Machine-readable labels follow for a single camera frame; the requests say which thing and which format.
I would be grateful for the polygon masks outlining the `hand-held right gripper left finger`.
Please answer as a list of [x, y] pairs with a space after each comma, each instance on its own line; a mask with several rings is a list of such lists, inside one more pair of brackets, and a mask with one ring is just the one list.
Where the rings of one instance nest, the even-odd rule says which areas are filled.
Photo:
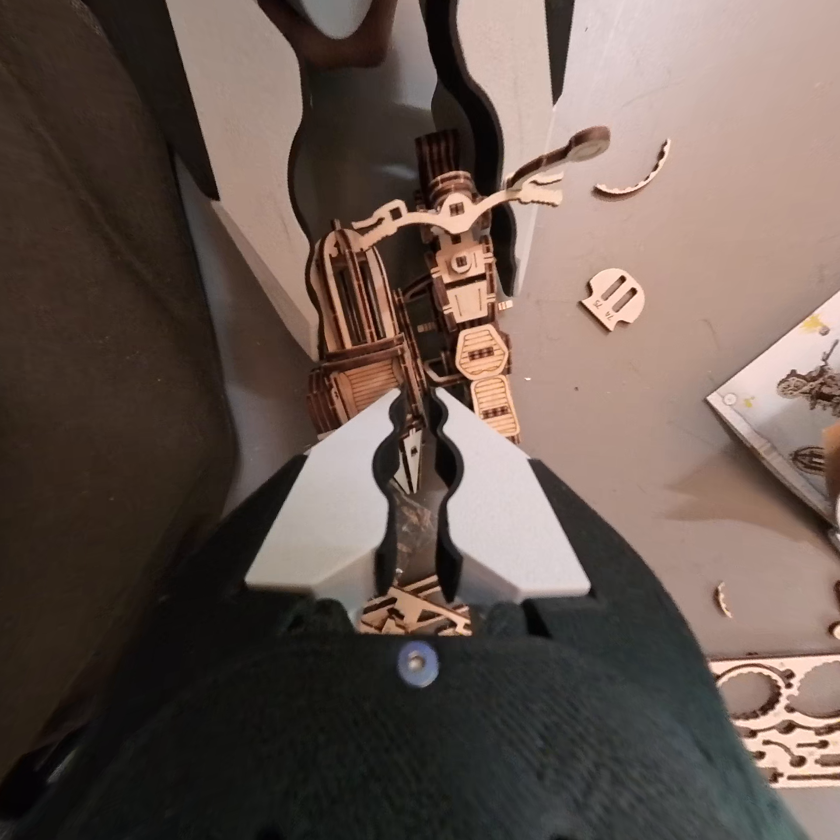
[[245, 576], [249, 589], [342, 605], [352, 624], [396, 571], [406, 394], [391, 389], [311, 448]]

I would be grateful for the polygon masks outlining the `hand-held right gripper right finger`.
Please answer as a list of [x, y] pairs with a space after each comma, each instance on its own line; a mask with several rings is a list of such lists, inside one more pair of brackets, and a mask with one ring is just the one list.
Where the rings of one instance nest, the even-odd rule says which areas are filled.
[[537, 463], [443, 389], [428, 394], [427, 416], [446, 487], [435, 553], [445, 600], [521, 604], [588, 595], [590, 579]]

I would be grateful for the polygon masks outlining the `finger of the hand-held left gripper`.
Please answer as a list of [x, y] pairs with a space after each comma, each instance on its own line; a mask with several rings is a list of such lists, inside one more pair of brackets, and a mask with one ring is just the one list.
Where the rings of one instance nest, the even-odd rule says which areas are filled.
[[548, 150], [554, 100], [542, 1], [428, 1], [436, 130], [457, 130], [481, 195]]
[[169, 1], [219, 198], [213, 209], [290, 335], [319, 357], [310, 244], [292, 201], [298, 59], [257, 2]]

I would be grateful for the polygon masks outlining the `wooden motorcycle sidecar model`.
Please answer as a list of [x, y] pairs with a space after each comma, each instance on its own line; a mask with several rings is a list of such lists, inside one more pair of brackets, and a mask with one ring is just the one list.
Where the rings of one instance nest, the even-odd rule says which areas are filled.
[[493, 211], [511, 203], [561, 204], [555, 165], [587, 161], [609, 146], [597, 126], [521, 166], [480, 195], [460, 167], [454, 129], [416, 139], [419, 190], [343, 226], [335, 219], [311, 250], [308, 286], [319, 315], [318, 360], [308, 413], [318, 440], [393, 389], [406, 395], [395, 480], [418, 491], [430, 388], [453, 389], [468, 409], [513, 444], [520, 423], [508, 376], [511, 344], [497, 325], [511, 306], [498, 295], [490, 236]]

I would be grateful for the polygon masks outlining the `grey desk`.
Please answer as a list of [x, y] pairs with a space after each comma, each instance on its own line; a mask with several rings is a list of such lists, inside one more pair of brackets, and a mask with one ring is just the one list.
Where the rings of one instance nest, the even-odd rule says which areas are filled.
[[[521, 444], [643, 557], [711, 658], [838, 654], [838, 552], [826, 521], [707, 404], [838, 291], [838, 2], [574, 2], [548, 151], [603, 125], [605, 153], [563, 165], [563, 202], [500, 208], [513, 223], [511, 389]], [[408, 155], [345, 171], [340, 196], [303, 171], [309, 244], [416, 189]], [[668, 160], [641, 192], [631, 186]], [[230, 511], [304, 445], [305, 370], [214, 211], [186, 177], [240, 449]], [[644, 289], [606, 330], [589, 280]], [[725, 581], [733, 619], [712, 593]]]

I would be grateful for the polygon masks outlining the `person's left hand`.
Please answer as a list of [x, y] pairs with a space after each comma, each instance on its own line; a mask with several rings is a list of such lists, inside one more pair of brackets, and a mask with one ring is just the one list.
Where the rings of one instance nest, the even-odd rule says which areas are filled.
[[360, 25], [343, 38], [316, 32], [303, 50], [305, 60], [321, 69], [373, 68], [382, 64], [392, 40], [396, 6], [372, 4]]

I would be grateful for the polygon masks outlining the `crumpled clear plastic bag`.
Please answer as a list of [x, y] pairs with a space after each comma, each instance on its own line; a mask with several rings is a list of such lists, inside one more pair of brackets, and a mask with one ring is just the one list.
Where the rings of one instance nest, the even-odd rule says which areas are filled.
[[407, 587], [436, 574], [438, 512], [445, 489], [435, 480], [431, 487], [408, 494], [395, 480], [390, 484], [395, 497], [397, 538], [393, 582]]

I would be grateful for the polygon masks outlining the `wooden parts sheet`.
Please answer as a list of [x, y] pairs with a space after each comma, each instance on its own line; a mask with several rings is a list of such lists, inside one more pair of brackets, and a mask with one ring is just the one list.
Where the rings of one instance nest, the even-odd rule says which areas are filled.
[[469, 637], [469, 607], [446, 602], [438, 577], [430, 574], [412, 583], [398, 583], [383, 597], [367, 602], [357, 624], [361, 634]]

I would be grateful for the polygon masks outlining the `curved toothed wooden piece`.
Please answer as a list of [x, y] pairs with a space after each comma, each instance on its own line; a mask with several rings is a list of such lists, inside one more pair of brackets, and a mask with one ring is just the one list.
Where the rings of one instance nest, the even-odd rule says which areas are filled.
[[609, 199], [625, 198], [625, 197], [628, 197], [628, 196], [631, 196], [631, 195], [634, 195], [636, 193], [641, 192], [662, 171], [665, 163], [668, 160], [669, 153], [670, 153], [670, 150], [671, 150], [671, 145], [672, 145], [672, 141], [671, 141], [670, 138], [667, 138], [662, 143], [662, 145], [661, 145], [661, 147], [658, 151], [657, 159], [656, 159], [656, 162], [654, 163], [653, 168], [639, 182], [637, 182], [633, 185], [630, 185], [630, 186], [625, 186], [625, 187], [611, 187], [611, 186], [608, 186], [608, 185], [603, 184], [603, 183], [595, 184], [592, 187], [592, 192], [599, 197], [604, 197], [604, 198], [609, 198]]

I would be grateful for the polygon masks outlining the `person's dark brown clothing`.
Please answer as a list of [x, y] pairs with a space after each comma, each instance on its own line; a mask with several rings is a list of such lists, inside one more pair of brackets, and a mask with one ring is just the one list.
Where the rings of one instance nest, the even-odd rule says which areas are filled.
[[236, 443], [143, 2], [2, 2], [2, 780], [92, 716]]

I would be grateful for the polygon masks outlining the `round slotted wooden piece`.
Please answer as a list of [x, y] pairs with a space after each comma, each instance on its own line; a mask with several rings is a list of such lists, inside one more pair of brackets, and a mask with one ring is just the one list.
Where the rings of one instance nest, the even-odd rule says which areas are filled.
[[645, 291], [624, 269], [598, 272], [589, 280], [588, 288], [589, 296], [581, 305], [609, 332], [619, 323], [635, 322], [644, 309]]

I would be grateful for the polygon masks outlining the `illustrated instruction sheet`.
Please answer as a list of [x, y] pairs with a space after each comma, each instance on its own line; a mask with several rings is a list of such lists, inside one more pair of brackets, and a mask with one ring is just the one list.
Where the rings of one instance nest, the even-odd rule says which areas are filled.
[[763, 466], [834, 526], [825, 438], [839, 419], [838, 340], [836, 293], [706, 398]]

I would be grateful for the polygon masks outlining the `wooden sheet with round holes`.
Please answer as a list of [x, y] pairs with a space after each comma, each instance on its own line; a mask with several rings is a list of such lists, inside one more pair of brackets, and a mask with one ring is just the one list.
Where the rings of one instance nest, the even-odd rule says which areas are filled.
[[744, 748], [777, 790], [837, 789], [839, 785], [838, 702], [829, 710], [805, 709], [805, 682], [828, 669], [838, 676], [838, 654], [719, 658], [709, 661], [720, 693], [733, 680], [760, 678], [769, 688], [755, 708], [730, 712]]

